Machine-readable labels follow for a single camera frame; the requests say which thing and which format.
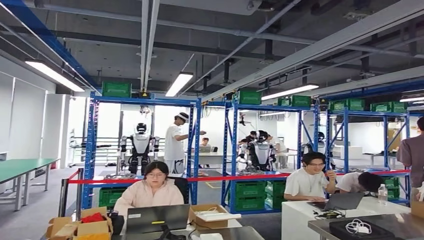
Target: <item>hand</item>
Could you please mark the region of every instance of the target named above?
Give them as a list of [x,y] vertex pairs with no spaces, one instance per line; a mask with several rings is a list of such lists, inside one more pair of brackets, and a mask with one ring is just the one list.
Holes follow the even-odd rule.
[[328,170],[327,171],[327,177],[330,181],[334,181],[334,180],[336,180],[337,175],[333,170]]
[[307,200],[311,201],[311,202],[325,202],[326,201],[325,198],[320,197],[320,196],[308,196]]

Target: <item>ceiling light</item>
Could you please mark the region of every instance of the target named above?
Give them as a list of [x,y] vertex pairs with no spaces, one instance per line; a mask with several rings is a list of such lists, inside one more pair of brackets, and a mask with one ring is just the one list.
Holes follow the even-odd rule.
[[283,97],[283,96],[287,96],[287,95],[297,94],[297,93],[300,93],[300,92],[305,92],[305,91],[317,89],[317,88],[319,88],[318,85],[308,84],[308,85],[296,87],[296,88],[293,88],[293,89],[290,89],[290,90],[282,91],[282,92],[279,92],[279,93],[271,94],[271,95],[268,95],[268,96],[263,96],[262,101],[268,100],[268,99],[274,99],[274,98],[278,98],[278,97]]
[[262,114],[259,114],[259,116],[260,117],[266,117],[266,116],[281,115],[281,114],[284,114],[284,111],[262,113]]
[[165,97],[174,97],[192,79],[193,73],[181,72],[169,88]]
[[404,103],[404,102],[413,102],[413,101],[422,101],[422,100],[424,100],[424,96],[404,98],[404,99],[401,99],[400,102]]
[[84,89],[77,86],[75,83],[71,82],[70,80],[66,79],[61,74],[57,73],[55,70],[51,69],[44,63],[37,61],[37,60],[27,60],[25,61],[26,64],[30,65],[31,67],[37,69],[38,71],[42,72],[43,74],[49,76],[50,78],[58,81],[60,84],[64,85],[65,87],[69,88],[70,90],[74,92],[85,92]]

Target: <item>green table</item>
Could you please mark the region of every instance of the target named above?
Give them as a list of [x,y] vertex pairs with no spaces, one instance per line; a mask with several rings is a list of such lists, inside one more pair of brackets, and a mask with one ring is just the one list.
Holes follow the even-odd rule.
[[[49,172],[50,165],[56,162],[58,159],[54,158],[29,158],[29,159],[9,159],[6,161],[0,161],[0,184],[6,183],[13,180],[16,181],[16,196],[14,197],[3,197],[0,200],[0,205],[15,204],[15,211],[19,211],[21,206],[28,205],[29,200],[29,183],[30,183],[30,172],[35,169],[45,167],[45,182],[35,183],[33,186],[44,186],[44,190],[48,190],[49,183]],[[25,175],[25,185],[22,196],[22,177]]]

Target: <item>woman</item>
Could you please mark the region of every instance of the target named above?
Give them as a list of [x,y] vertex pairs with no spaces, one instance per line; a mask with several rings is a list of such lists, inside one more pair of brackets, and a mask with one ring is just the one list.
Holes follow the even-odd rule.
[[184,204],[183,195],[170,173],[166,163],[154,161],[146,166],[144,179],[129,186],[116,201],[114,210],[126,216],[129,208],[169,206]]

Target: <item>ceiling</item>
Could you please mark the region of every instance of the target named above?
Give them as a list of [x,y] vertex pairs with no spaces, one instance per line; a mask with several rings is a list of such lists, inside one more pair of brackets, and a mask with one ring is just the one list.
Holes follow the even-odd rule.
[[[0,2],[10,2],[10,0],[0,0]],[[137,20],[116,18],[119,18],[117,15],[140,18],[142,16],[141,0],[37,0],[35,2],[39,8],[34,7],[33,1],[24,2],[88,73],[90,77],[85,76],[85,78],[91,78],[92,82],[99,86],[102,81],[131,82],[133,89],[140,90],[141,57],[137,53],[140,52],[141,45],[141,23]],[[194,56],[188,62],[184,72],[194,73],[195,79],[202,77],[247,38],[237,36],[237,30],[255,32],[291,0],[232,0],[231,3],[227,0],[161,0],[160,2],[147,87],[148,91],[153,92],[166,92],[192,54]],[[345,18],[347,13],[371,15],[396,2],[398,0],[302,0],[264,33],[319,41],[357,22]],[[79,11],[79,14],[68,13],[63,9],[60,10],[59,7],[72,8],[74,11]],[[109,17],[95,16],[94,13],[107,13]],[[57,66],[23,43],[13,33],[0,27],[0,49],[3,52],[20,61],[32,56],[49,62],[58,70],[60,67],[67,68],[62,65],[62,60],[51,49],[3,8],[0,8],[0,23],[22,36],[52,59]],[[234,30],[234,34],[190,29],[187,26],[169,26],[180,23]],[[416,31],[409,31],[414,25]],[[384,30],[356,42],[355,45],[364,44],[382,49],[407,39],[412,32],[414,36],[424,34],[424,18],[419,17],[412,23]],[[272,46],[272,52],[268,51],[265,54],[265,42],[265,39],[253,39],[230,58],[228,74],[230,83],[243,79],[308,46],[293,43],[295,41],[273,40],[268,41],[268,49]],[[422,53],[424,42],[419,40],[415,47],[412,46],[406,44],[392,50]],[[334,63],[363,54],[362,51],[339,49],[282,72],[279,77],[271,77],[269,84],[275,86],[263,89],[266,84],[260,84],[264,82],[262,80],[248,87],[262,89],[265,94],[270,94],[299,86],[303,83],[300,77],[302,71],[296,71],[296,69],[304,66],[309,67],[309,73],[321,70],[308,76],[308,83],[319,84],[323,87],[333,86],[345,83],[348,79],[360,80],[363,78],[360,76],[361,72],[381,75],[421,66],[424,64],[424,57],[417,57],[416,53],[407,56],[373,54],[368,58],[369,64],[367,64],[368,61],[354,60],[339,67],[321,70]],[[210,78],[206,77],[206,89],[204,89],[204,80],[201,80],[187,93],[206,94],[223,88],[225,86],[223,84],[224,68],[223,64],[219,65],[211,72]],[[73,81],[82,85],[77,81],[78,79],[84,82],[78,76]]]

